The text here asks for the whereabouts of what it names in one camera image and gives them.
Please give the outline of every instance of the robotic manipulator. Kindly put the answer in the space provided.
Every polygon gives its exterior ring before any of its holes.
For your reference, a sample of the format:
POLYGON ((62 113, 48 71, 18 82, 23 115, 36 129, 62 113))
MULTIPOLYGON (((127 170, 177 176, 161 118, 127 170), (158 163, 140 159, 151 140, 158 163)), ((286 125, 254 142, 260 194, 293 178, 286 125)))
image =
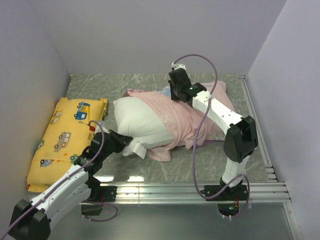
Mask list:
MULTIPOLYGON (((183 101, 193 108, 205 113, 208 108, 208 99, 211 98, 211 106, 207 117, 214 121, 225 133, 223 150, 227 156, 225 172, 220 179, 220 184, 207 186, 201 191, 206 196, 212 196, 223 188, 230 180, 245 172, 245 167, 250 155, 258 146, 258 136, 255 120, 251 116, 243 117, 227 108, 221 102, 210 95, 210 92, 200 83, 191 84, 183 64, 172 64, 172 71, 169 73, 171 99, 173 101, 183 101)), ((88 163, 98 152, 104 135, 102 151, 97 158, 77 174, 61 184, 54 193, 36 208, 22 218, 17 225, 9 232, 9 235, 16 240, 46 240, 51 230, 70 210, 78 206, 83 201, 92 202, 114 202, 116 200, 116 186, 101 186, 94 174, 102 167, 103 161, 112 153, 120 153, 133 139, 130 136, 120 135, 112 130, 94 135, 90 146, 87 146, 82 154, 76 159, 74 165, 55 184, 45 192, 34 197, 30 201, 19 201, 13 210, 10 225, 22 214, 29 210, 39 200, 43 199, 48 192, 57 187, 58 183, 68 177, 70 173, 77 171, 88 163), (111 192, 112 197, 105 198, 111 192)), ((237 178, 228 188, 217 198, 216 202, 232 201, 236 197, 246 200, 247 186, 242 184, 243 179, 237 178)), ((102 205, 82 205, 83 215, 99 215, 102 205)))

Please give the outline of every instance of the wire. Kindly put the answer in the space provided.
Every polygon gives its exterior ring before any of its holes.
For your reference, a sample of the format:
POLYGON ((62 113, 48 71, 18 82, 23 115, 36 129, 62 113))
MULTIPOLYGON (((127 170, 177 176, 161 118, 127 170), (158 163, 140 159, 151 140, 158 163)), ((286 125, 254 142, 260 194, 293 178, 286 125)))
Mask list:
MULTIPOLYGON (((200 54, 187 54, 187 55, 184 55, 184 56, 178 58, 175 62, 173 62, 173 64, 176 64, 178 61, 180 61, 181 59, 184 59, 186 57, 199 57, 199 58, 202 58, 202 59, 206 60, 213 67, 215 79, 214 79, 213 87, 212 87, 212 89, 210 91, 210 95, 212 95, 214 90, 215 90, 215 88, 216 88, 216 86, 217 86, 217 83, 218 83, 218 72, 217 72, 217 69, 216 69, 215 65, 208 58, 206 58, 205 56, 202 56, 200 54)), ((245 202, 245 205, 244 205, 243 209, 241 209, 241 211, 237 215, 232 216, 232 218, 235 218, 235 217, 238 217, 240 214, 242 214, 243 210, 247 208, 248 203, 249 203, 249 199, 250 199, 250 183, 249 183, 249 179, 248 179, 248 177, 246 175, 239 174, 239 175, 235 176, 220 191, 218 191, 216 194, 214 194, 212 196, 205 196, 204 194, 202 194, 200 189, 199 189, 198 183, 197 183, 197 177, 196 177, 197 140, 198 140, 198 136, 199 136, 199 133, 200 133, 200 129, 201 129, 202 125, 205 122, 205 119, 206 119, 206 117, 207 117, 207 115, 209 113, 210 108, 211 108, 211 97, 208 100, 208 107, 207 107, 207 109, 206 109, 206 111, 205 111, 205 113, 204 113, 204 115, 203 115, 203 117, 202 117, 202 119, 200 121, 200 124, 198 126, 198 129, 196 131, 195 138, 194 138, 193 149, 192 149, 192 176, 193 176, 193 183, 194 183, 194 187, 195 187, 197 193, 200 195, 200 197, 202 197, 205 200, 212 200, 212 199, 216 198, 217 196, 219 196, 233 181, 235 181, 236 179, 241 178, 243 176, 245 178, 246 182, 247 182, 248 197, 247 197, 247 200, 245 202)))
MULTIPOLYGON (((102 128, 102 126, 94 120, 89 121, 89 127, 91 127, 91 123, 95 123, 101 130, 101 132, 103 133, 104 130, 102 128)), ((85 165, 83 165, 81 168, 78 168, 77 170, 75 170, 74 172, 72 172, 69 177, 65 177, 64 179, 62 179, 60 182, 57 183, 57 185, 55 187, 53 187, 45 196, 43 196, 43 198, 41 200, 39 200, 38 202, 36 202, 32 207, 30 207, 26 212, 24 212, 20 217, 18 217, 7 229, 7 231, 4 233, 4 235, 0 238, 0 240, 4 240, 5 237, 9 234, 9 232, 25 217, 27 216, 32 210, 34 210, 37 206, 39 206, 40 204, 44 203, 46 201, 47 198, 49 198, 62 184, 64 184, 66 181, 68 181, 71 177, 73 177, 74 175, 76 175, 78 172, 80 172, 82 169, 84 169, 86 166, 88 166, 89 164, 91 164, 100 154, 103 146, 105 143, 105 135, 102 134, 102 142, 100 145, 99 150, 96 152, 96 154, 93 156, 93 158, 88 161, 85 165)))
POLYGON ((110 206, 110 207, 115 209, 115 213, 111 217, 106 218, 106 219, 93 219, 93 218, 90 218, 88 216, 83 216, 85 219, 88 219, 89 221, 92 221, 92 222, 102 223, 102 222, 110 221, 110 220, 114 219, 118 215, 118 212, 119 212, 118 207, 116 205, 112 204, 112 203, 109 203, 109 202, 83 201, 83 203, 97 204, 97 205, 108 205, 108 206, 110 206))

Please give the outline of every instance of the white wall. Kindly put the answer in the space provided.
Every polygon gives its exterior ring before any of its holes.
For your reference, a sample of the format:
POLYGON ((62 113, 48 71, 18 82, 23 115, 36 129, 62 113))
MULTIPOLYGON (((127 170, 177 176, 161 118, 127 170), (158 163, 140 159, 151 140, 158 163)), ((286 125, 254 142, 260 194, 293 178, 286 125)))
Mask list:
MULTIPOLYGON (((286 0, 30 2, 71 74, 167 73, 190 53, 247 74, 286 0)), ((190 72, 212 72, 190 62, 190 72)))
POLYGON ((306 240, 320 239, 320 1, 288 0, 248 74, 271 161, 306 240))
POLYGON ((0 1, 0 236, 69 75, 28 0, 0 1))

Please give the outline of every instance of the pink cloth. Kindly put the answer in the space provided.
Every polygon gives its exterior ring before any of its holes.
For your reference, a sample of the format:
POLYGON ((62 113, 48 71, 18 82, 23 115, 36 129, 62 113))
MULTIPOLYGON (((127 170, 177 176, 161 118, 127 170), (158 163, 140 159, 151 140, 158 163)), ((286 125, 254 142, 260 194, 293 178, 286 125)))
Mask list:
MULTIPOLYGON (((202 83, 208 91, 211 91, 212 83, 202 83)), ((155 91, 129 89, 124 94, 141 99, 148 104, 152 110, 162 120, 166 128, 174 136, 174 141, 168 145, 149 149, 146 153, 151 159, 160 162, 170 162, 170 150, 176 146, 185 146, 190 149, 195 141, 195 135, 204 114, 192 108, 187 103, 175 102, 170 97, 155 91)), ((231 110, 235 110, 226 94, 226 84, 218 81, 213 92, 214 97, 231 110)), ((197 145, 201 146, 205 140, 214 140, 216 134, 222 134, 220 127, 209 118, 206 118, 197 140, 197 145)))

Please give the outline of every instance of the gray marble floor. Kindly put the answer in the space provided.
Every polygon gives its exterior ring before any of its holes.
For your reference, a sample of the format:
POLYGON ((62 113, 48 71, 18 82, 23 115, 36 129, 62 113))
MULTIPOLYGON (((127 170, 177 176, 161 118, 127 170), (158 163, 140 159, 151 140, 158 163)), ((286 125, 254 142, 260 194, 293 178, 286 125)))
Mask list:
MULTIPOLYGON (((212 74, 190 74, 192 82, 212 82, 212 74)), ((241 80, 237 75, 220 75, 219 79, 226 83, 226 91, 236 111, 249 115, 241 80)), ((109 115, 105 119, 107 129, 117 130, 112 102, 120 98, 127 89, 159 91, 168 85, 167 74, 87 74, 73 75, 66 94, 68 98, 100 99, 109 101, 109 115)), ((144 181, 191 182, 192 150, 177 147, 171 151, 171 162, 158 162, 148 157, 141 159, 136 155, 124 157, 112 154, 104 162, 96 177, 101 181, 125 182, 144 181)), ((199 182, 218 182, 224 173, 227 158, 223 151, 223 143, 213 143, 197 149, 196 176, 199 182)), ((266 181, 267 173, 260 149, 257 149, 247 163, 247 175, 251 181, 266 181)))

